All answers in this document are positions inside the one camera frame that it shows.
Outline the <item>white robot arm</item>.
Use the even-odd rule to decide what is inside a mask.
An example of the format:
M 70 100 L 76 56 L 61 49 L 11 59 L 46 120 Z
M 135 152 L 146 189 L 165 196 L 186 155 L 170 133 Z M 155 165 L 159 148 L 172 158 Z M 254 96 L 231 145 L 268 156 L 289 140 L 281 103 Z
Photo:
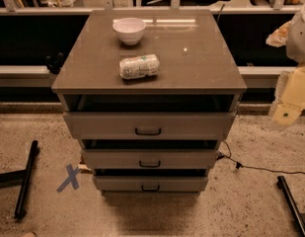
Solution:
M 266 43 L 270 46 L 286 46 L 288 58 L 298 63 L 292 72 L 283 71 L 276 83 L 275 99 L 268 115 L 277 126 L 291 126 L 305 110 L 305 4 L 287 23 L 271 35 Z

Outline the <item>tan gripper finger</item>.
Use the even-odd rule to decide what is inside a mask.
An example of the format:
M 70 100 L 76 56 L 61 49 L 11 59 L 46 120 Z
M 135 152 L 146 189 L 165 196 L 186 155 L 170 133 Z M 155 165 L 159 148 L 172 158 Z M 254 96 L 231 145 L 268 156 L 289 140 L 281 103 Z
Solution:
M 268 115 L 278 125 L 291 126 L 300 117 L 301 111 L 291 105 L 273 103 Z

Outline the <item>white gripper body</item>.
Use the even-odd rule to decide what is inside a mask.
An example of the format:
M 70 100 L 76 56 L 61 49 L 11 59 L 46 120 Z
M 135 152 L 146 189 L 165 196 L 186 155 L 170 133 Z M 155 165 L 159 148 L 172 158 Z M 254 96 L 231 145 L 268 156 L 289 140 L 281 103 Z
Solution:
M 283 83 L 278 105 L 284 110 L 305 110 L 305 64 L 282 72 L 278 81 Z

